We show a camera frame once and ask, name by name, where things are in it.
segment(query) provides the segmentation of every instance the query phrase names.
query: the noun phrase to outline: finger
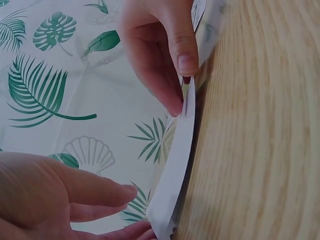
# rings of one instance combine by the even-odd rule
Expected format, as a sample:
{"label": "finger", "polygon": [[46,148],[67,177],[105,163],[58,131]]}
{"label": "finger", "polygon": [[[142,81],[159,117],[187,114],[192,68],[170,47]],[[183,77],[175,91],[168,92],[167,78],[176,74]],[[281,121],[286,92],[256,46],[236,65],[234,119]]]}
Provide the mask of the finger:
{"label": "finger", "polygon": [[91,206],[79,203],[70,203],[69,205],[69,215],[70,222],[73,223],[83,223],[90,222],[97,219],[102,219],[119,213],[120,211],[127,208],[127,204],[119,207],[109,207],[109,206]]}
{"label": "finger", "polygon": [[155,232],[152,229],[146,231],[142,236],[140,236],[137,240],[152,240],[157,239]]}
{"label": "finger", "polygon": [[178,116],[182,111],[183,103],[164,72],[157,44],[132,37],[127,40],[126,48],[132,68],[141,82],[173,117]]}
{"label": "finger", "polygon": [[50,158],[47,158],[47,163],[63,182],[70,203],[121,207],[137,196],[135,186],[120,185],[109,178],[68,167]]}
{"label": "finger", "polygon": [[180,101],[184,101],[184,96],[182,93],[179,77],[175,65],[172,61],[170,52],[169,52],[169,45],[168,41],[163,41],[157,44],[162,56],[162,69],[163,72],[166,73],[171,86],[173,87],[174,91],[176,92],[177,96],[180,98]]}
{"label": "finger", "polygon": [[140,240],[140,237],[150,229],[148,221],[138,221],[123,229],[101,234],[99,240]]}
{"label": "finger", "polygon": [[173,63],[180,75],[190,77],[199,68],[198,47],[193,28],[193,0],[175,0],[164,4],[155,16],[163,24]]}

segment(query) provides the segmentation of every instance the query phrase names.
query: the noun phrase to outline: knuckle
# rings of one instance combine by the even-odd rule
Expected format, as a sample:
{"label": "knuckle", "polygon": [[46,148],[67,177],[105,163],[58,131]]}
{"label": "knuckle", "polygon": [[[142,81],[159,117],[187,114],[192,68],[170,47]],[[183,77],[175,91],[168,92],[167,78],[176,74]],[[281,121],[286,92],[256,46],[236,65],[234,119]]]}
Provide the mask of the knuckle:
{"label": "knuckle", "polygon": [[171,41],[174,45],[188,45],[192,42],[192,37],[190,36],[189,33],[181,31],[181,32],[176,32],[172,36]]}

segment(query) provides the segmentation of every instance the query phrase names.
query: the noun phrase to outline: green leaf pattern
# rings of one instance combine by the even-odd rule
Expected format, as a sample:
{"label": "green leaf pattern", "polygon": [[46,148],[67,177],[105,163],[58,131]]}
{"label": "green leaf pattern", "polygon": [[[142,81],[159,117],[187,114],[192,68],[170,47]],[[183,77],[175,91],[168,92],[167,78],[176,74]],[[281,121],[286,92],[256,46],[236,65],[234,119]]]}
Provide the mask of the green leaf pattern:
{"label": "green leaf pattern", "polygon": [[52,158],[58,162],[62,162],[71,168],[74,168],[74,169],[79,168],[78,160],[71,154],[68,154],[68,153],[51,154],[49,155],[49,158]]}
{"label": "green leaf pattern", "polygon": [[141,220],[147,220],[146,211],[151,200],[151,189],[146,195],[142,191],[142,189],[139,186],[137,186],[134,182],[131,182],[131,184],[136,186],[138,194],[134,200],[128,203],[127,209],[121,212],[122,220],[125,221],[128,225]]}
{"label": "green leaf pattern", "polygon": [[77,21],[61,11],[55,12],[43,21],[33,35],[33,43],[41,51],[47,51],[57,44],[69,56],[73,56],[63,48],[62,43],[68,41],[76,31]]}
{"label": "green leaf pattern", "polygon": [[138,159],[140,159],[145,153],[145,162],[147,162],[152,156],[153,163],[160,162],[161,156],[161,144],[162,138],[165,134],[164,122],[158,117],[157,121],[153,118],[152,127],[143,122],[143,126],[135,124],[142,135],[129,135],[129,138],[145,141],[146,146],[142,149]]}
{"label": "green leaf pattern", "polygon": [[11,118],[10,120],[21,125],[16,128],[32,128],[38,126],[53,116],[68,120],[90,120],[97,117],[67,116],[58,113],[65,94],[68,72],[63,70],[47,70],[44,61],[35,63],[36,58],[18,54],[9,70],[9,93],[17,107],[9,106],[25,118]]}
{"label": "green leaf pattern", "polygon": [[0,0],[0,7],[7,5],[9,2],[10,0]]}
{"label": "green leaf pattern", "polygon": [[18,10],[0,21],[0,47],[5,51],[16,52],[26,39],[26,25],[21,20],[24,10]]}
{"label": "green leaf pattern", "polygon": [[108,11],[108,8],[107,8],[107,4],[106,4],[105,0],[99,0],[98,4],[92,3],[92,4],[86,4],[84,6],[86,6],[86,7],[94,7],[94,8],[99,9],[104,14],[109,14],[109,11]]}
{"label": "green leaf pattern", "polygon": [[87,46],[87,50],[84,52],[83,57],[92,52],[108,51],[115,48],[120,43],[120,38],[116,30],[106,31],[101,33]]}

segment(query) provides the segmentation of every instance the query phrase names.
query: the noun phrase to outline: hand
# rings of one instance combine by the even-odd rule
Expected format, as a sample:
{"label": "hand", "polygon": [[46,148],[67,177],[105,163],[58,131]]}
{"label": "hand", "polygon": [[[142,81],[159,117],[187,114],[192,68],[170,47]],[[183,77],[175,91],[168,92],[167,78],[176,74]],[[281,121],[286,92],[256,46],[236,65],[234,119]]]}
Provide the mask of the hand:
{"label": "hand", "polygon": [[0,153],[0,239],[151,240],[147,221],[95,235],[72,230],[115,214],[137,195],[131,185],[68,167],[48,157]]}
{"label": "hand", "polygon": [[125,0],[119,35],[137,77],[173,117],[182,111],[177,72],[189,81],[198,70],[193,0]]}

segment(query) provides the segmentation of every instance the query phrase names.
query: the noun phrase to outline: wood grain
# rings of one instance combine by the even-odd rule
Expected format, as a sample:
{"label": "wood grain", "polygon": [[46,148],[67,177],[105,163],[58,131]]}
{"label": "wood grain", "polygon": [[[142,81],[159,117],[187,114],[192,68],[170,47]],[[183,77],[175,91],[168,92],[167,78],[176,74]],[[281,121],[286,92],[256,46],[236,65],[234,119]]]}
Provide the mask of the wood grain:
{"label": "wood grain", "polygon": [[175,239],[320,240],[320,0],[239,0],[224,24]]}

